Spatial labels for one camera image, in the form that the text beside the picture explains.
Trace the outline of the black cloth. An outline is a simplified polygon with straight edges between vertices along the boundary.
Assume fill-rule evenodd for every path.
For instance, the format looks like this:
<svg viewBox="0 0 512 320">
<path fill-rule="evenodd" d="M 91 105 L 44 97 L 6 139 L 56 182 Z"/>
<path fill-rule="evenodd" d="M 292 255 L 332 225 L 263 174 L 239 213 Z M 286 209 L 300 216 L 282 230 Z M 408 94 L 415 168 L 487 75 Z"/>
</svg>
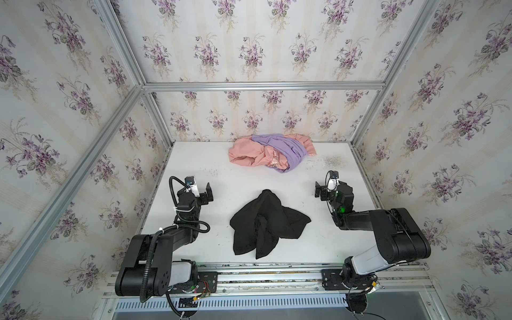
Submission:
<svg viewBox="0 0 512 320">
<path fill-rule="evenodd" d="M 263 190 L 231 218 L 234 230 L 233 252 L 244 255 L 255 251 L 255 258 L 268 256 L 280 239 L 298 239 L 311 219 L 304 213 L 282 205 L 271 190 Z"/>
</svg>

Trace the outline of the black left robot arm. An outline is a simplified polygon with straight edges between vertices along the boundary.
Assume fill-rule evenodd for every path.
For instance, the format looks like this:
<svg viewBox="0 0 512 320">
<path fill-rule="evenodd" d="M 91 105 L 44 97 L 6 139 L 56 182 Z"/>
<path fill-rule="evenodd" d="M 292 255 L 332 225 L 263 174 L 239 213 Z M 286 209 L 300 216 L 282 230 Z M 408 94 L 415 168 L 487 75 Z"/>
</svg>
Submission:
<svg viewBox="0 0 512 320">
<path fill-rule="evenodd" d="M 115 281 L 115 294 L 119 297 L 138 297 L 146 302 L 151 297 L 165 295 L 171 287 L 199 283 L 197 264 L 192 260 L 173 259 L 175 251 L 192 244 L 200 234 L 211 227 L 200 220 L 201 208 L 214 200 L 208 183 L 203 193 L 194 194 L 186 186 L 171 197 L 175 204 L 175 220 L 168 227 L 160 227 L 152 234 L 132 237 Z"/>
</svg>

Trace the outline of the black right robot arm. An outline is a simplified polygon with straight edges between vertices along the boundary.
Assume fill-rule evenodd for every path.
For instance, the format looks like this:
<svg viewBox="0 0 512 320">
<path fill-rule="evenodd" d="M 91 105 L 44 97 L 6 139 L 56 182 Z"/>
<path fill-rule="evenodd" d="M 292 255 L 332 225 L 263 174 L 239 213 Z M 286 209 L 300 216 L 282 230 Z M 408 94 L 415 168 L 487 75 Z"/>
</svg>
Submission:
<svg viewBox="0 0 512 320">
<path fill-rule="evenodd" d="M 371 291 L 377 285 L 377 273 L 400 263 L 426 259 L 431 246 L 425 234 L 405 208 L 353 209 L 353 188 L 331 179 L 315 184 L 316 198 L 328 204 L 334 224 L 342 231 L 370 231 L 375 245 L 345 259 L 341 269 L 324 269 L 322 286 L 327 291 L 340 289 Z"/>
</svg>

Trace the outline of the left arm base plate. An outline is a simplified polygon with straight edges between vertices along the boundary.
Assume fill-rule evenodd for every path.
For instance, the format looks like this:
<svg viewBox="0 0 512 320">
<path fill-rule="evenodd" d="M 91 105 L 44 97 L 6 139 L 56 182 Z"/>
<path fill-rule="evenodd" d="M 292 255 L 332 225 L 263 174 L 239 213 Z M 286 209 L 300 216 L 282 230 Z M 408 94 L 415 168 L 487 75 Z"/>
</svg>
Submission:
<svg viewBox="0 0 512 320">
<path fill-rule="evenodd" d="M 194 294 L 215 293 L 218 283 L 217 272 L 199 272 L 192 275 L 188 282 L 172 285 L 168 288 L 170 294 Z"/>
</svg>

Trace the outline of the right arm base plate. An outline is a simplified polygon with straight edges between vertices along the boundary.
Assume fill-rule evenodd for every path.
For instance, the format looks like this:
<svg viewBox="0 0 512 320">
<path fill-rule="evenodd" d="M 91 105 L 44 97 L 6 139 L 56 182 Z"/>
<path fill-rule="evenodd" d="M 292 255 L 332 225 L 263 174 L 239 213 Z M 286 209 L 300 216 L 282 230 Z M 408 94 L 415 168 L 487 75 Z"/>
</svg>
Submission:
<svg viewBox="0 0 512 320">
<path fill-rule="evenodd" d="M 322 269 L 322 287 L 326 291 L 339 290 L 369 290 L 377 283 L 377 275 L 371 273 L 368 275 L 358 275 L 356 272 L 348 269 Z"/>
</svg>

